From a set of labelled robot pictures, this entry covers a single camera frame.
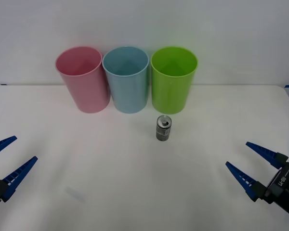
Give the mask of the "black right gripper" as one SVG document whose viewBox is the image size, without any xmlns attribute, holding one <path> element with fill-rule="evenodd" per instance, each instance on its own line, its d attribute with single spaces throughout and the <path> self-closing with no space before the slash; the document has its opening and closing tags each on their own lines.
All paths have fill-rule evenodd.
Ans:
<svg viewBox="0 0 289 231">
<path fill-rule="evenodd" d="M 257 199 L 263 199 L 265 195 L 265 201 L 269 204 L 289 205 L 289 162 L 287 162 L 289 157 L 251 142 L 246 142 L 246 145 L 269 162 L 270 165 L 280 170 L 267 188 L 231 163 L 226 162 L 225 165 L 229 171 L 244 188 L 245 193 L 252 201 L 256 202 Z"/>
</svg>

